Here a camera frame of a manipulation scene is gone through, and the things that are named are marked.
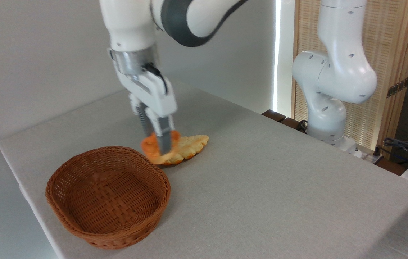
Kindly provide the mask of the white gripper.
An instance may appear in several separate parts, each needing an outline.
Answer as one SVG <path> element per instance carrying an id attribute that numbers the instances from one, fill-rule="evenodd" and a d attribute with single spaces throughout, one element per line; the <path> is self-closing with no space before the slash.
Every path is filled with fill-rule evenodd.
<path id="1" fill-rule="evenodd" d="M 161 154 L 172 151 L 172 131 L 175 129 L 172 114 L 177 111 L 177 102 L 171 82 L 162 76 L 152 64 L 140 68 L 141 75 L 123 75 L 116 70 L 117 77 L 129 92 L 131 107 L 140 119 L 145 136 L 156 136 Z"/>

